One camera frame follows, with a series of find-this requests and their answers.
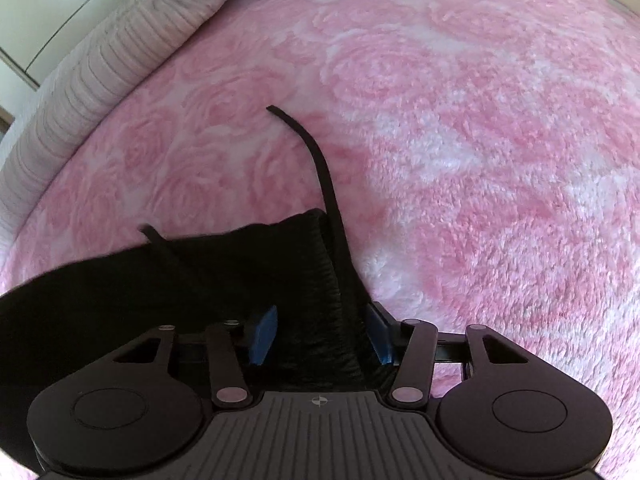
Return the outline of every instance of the bed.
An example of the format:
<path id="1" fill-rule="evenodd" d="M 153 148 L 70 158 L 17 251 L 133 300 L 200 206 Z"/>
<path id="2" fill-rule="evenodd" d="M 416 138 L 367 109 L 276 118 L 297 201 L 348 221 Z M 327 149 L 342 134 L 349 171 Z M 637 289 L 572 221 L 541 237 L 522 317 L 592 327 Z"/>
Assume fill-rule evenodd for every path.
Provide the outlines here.
<path id="1" fill-rule="evenodd" d="M 586 384 L 614 417 L 599 472 L 637 478 L 638 18 L 606 0 L 221 4 L 90 117 L 77 105 L 73 136 L 46 125 L 56 96 L 128 11 L 50 76 L 0 145 L 2 290 L 144 243 L 141 224 L 179 237 L 321 205 L 275 104 L 322 147 L 372 296 L 443 331 L 487 324 Z M 436 376 L 436 394 L 458 380 Z"/>

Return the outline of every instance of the black fabric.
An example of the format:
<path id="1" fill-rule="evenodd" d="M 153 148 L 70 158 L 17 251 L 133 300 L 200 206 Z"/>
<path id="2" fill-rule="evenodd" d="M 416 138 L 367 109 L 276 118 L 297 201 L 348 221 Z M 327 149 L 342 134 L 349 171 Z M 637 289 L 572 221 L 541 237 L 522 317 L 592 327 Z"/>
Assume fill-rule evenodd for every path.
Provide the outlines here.
<path id="1" fill-rule="evenodd" d="M 326 166 L 319 148 L 314 161 Z M 152 243 L 52 270 L 0 298 L 0 447 L 37 470 L 26 415 L 46 386 L 151 327 L 196 333 L 272 304 L 278 333 L 264 365 L 245 370 L 251 388 L 385 392 L 394 370 L 367 338 L 370 298 L 327 193 L 328 168 L 319 176 L 331 218 L 312 210 L 177 240 L 145 228 Z"/>

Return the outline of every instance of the pink rug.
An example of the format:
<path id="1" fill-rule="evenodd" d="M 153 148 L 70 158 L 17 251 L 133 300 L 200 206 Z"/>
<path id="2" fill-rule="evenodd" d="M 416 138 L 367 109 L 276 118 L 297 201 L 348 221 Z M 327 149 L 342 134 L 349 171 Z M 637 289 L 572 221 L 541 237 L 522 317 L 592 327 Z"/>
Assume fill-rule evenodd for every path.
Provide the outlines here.
<path id="1" fill-rule="evenodd" d="M 605 0 L 230 0 L 58 175 L 3 288 L 142 243 L 144 222 L 319 206 L 275 104 L 324 150 L 372 295 L 487 324 L 595 390 L 615 423 L 599 471 L 638 478 L 639 88 L 640 22 Z"/>

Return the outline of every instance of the striped fabric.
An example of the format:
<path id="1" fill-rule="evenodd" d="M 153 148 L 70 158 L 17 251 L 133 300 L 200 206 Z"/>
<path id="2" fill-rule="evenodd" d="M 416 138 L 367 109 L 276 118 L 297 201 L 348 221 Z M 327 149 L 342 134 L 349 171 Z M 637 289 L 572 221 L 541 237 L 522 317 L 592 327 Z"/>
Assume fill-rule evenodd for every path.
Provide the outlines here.
<path id="1" fill-rule="evenodd" d="M 47 77 L 0 144 L 0 265 L 75 150 L 225 1 L 130 0 Z"/>

